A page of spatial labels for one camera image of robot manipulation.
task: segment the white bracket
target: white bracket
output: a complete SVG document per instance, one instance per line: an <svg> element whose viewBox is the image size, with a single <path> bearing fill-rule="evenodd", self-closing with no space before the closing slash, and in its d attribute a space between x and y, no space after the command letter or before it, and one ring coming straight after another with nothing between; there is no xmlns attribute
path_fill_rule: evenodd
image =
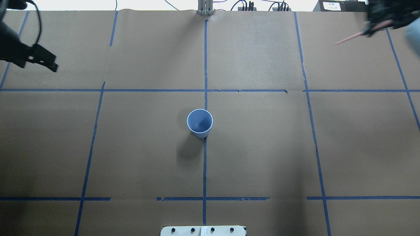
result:
<svg viewBox="0 0 420 236"><path fill-rule="evenodd" d="M247 236L245 226L166 226L160 236Z"/></svg>
<svg viewBox="0 0 420 236"><path fill-rule="evenodd" d="M198 0L198 14L205 16L213 15L213 0Z"/></svg>

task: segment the light blue object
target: light blue object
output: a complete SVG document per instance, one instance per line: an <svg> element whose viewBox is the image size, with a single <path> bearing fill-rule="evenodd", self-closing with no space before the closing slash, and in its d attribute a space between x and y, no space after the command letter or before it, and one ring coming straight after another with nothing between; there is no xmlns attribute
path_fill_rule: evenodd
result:
<svg viewBox="0 0 420 236"><path fill-rule="evenodd" d="M209 135L213 126L213 117L204 109L196 109L188 115L186 124L197 138L203 139Z"/></svg>
<svg viewBox="0 0 420 236"><path fill-rule="evenodd" d="M413 51L420 57L420 18L411 22L405 31L408 44Z"/></svg>

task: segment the plastic cup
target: plastic cup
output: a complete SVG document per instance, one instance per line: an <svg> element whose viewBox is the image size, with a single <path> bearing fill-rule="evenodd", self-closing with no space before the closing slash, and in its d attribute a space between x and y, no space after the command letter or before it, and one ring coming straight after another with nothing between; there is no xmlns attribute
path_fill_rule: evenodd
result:
<svg viewBox="0 0 420 236"><path fill-rule="evenodd" d="M196 109L188 115L186 124L197 138L203 139L209 135L213 126L213 117L204 109Z"/></svg>

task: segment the white label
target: white label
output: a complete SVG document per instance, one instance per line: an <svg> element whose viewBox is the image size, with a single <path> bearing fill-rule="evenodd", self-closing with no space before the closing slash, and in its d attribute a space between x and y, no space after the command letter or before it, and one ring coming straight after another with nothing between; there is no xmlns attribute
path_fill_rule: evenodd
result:
<svg viewBox="0 0 420 236"><path fill-rule="evenodd" d="M323 2L325 10L341 10L340 3Z"/></svg>

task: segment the white wall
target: white wall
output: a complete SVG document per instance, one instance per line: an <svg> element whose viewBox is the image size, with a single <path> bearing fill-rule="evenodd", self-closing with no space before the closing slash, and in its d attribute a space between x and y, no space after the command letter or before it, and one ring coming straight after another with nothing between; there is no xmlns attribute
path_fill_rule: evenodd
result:
<svg viewBox="0 0 420 236"><path fill-rule="evenodd" d="M117 0L118 8L133 10L174 10L165 0ZM215 9L230 10L237 0L227 0L214 3ZM263 0L253 0L258 11L267 11L271 3ZM40 10L114 10L115 0L34 0ZM179 10L197 9L197 0L168 0ZM287 0L293 11L312 11L317 0ZM27 10L34 10L30 5Z"/></svg>

